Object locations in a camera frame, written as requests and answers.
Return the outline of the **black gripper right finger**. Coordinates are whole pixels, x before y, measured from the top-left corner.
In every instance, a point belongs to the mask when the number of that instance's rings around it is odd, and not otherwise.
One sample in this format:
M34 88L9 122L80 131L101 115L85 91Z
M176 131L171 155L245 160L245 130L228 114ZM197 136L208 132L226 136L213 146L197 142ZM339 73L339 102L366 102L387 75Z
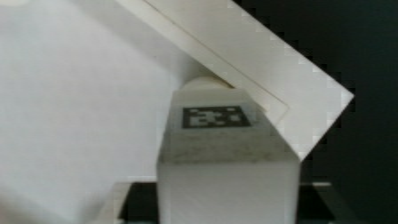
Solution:
M359 218L329 182L300 184L295 224L359 224Z

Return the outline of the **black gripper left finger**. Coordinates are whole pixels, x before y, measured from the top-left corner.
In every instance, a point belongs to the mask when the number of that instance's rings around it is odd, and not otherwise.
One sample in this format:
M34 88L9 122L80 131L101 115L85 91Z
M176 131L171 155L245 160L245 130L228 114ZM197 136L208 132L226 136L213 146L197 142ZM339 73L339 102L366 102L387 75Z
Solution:
M160 224L155 182L114 185L96 224Z

